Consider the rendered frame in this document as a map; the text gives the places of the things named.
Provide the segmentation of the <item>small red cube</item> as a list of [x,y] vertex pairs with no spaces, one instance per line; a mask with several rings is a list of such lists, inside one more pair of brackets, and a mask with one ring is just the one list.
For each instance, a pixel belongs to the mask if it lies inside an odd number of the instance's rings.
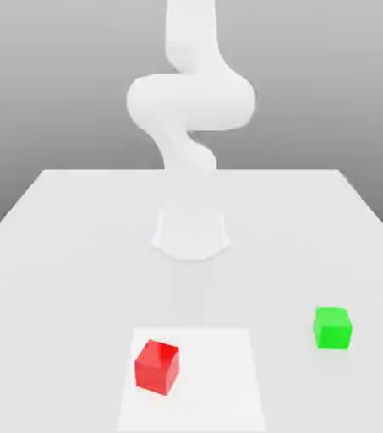
[[179,373],[179,347],[149,339],[134,361],[137,387],[166,396]]

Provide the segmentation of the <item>small green cube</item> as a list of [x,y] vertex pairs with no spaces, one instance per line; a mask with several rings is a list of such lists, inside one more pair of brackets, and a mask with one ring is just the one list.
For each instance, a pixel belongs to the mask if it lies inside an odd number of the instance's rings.
[[317,306],[313,332],[318,349],[348,350],[353,325],[345,308]]

